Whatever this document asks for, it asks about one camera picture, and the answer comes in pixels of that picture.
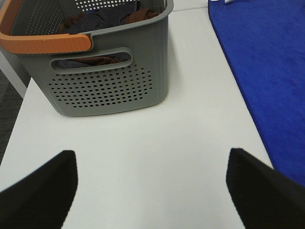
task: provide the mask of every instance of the black object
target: black object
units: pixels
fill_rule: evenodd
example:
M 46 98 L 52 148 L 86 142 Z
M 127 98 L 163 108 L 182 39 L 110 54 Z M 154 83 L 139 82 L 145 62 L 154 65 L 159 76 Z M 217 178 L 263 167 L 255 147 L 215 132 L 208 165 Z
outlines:
M 226 183 L 246 229 L 305 229 L 305 188 L 243 149 L 231 149 Z
M 60 229 L 77 185 L 75 153 L 63 151 L 0 193 L 0 229 Z

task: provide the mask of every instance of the gray carpet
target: gray carpet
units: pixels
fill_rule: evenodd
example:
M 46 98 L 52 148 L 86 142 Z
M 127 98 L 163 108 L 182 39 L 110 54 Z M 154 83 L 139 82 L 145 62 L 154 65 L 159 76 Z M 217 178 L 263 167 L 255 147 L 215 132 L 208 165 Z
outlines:
M 0 72 L 0 164 L 21 104 L 21 96 Z

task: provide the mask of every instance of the basket handle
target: basket handle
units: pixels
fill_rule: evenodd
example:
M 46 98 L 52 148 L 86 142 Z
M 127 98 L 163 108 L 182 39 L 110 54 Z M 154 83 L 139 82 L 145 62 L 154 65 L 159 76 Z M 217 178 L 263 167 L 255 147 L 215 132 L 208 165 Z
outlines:
M 90 37 L 82 33 L 10 36 L 23 1 L 6 0 L 0 11 L 0 44 L 4 50 L 15 54 L 44 54 L 81 52 L 91 48 Z
M 69 69 L 62 69 L 53 64 L 54 61 L 60 61 L 60 60 L 72 60 L 77 58 L 86 58 L 86 57 L 96 57 L 96 56 L 105 56 L 110 54 L 116 54 L 125 52 L 130 55 L 130 59 L 124 62 L 119 63 L 112 63 L 112 64 L 106 64 L 106 65 L 98 65 L 98 66 L 92 66 L 92 67 L 82 67 L 82 68 L 69 68 Z M 50 62 L 51 68 L 59 74 L 76 74 L 76 73 L 89 73 L 89 72 L 99 72 L 99 71 L 106 71 L 111 69 L 117 69 L 117 68 L 123 68 L 131 65 L 133 62 L 133 55 L 132 51 L 129 48 L 121 47 L 116 49 L 108 49 L 103 51 L 95 52 L 91 55 L 88 54 L 70 54 L 65 55 L 64 58 L 55 58 L 52 59 Z

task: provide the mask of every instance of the orange handle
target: orange handle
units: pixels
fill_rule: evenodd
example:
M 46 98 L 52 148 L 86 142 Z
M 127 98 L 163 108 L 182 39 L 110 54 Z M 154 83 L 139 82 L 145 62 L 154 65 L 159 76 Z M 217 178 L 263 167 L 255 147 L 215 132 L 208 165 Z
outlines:
M 81 52 L 91 48 L 85 34 L 56 34 L 38 36 L 10 36 L 23 0 L 6 0 L 0 11 L 0 44 L 4 50 L 15 54 L 44 54 Z

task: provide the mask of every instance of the blue carpet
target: blue carpet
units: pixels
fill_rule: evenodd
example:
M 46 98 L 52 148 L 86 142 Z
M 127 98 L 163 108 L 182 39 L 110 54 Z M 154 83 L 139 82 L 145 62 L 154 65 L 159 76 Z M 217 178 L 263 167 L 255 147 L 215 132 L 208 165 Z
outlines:
M 209 15 L 274 168 L 305 186 L 305 0 L 209 0 Z

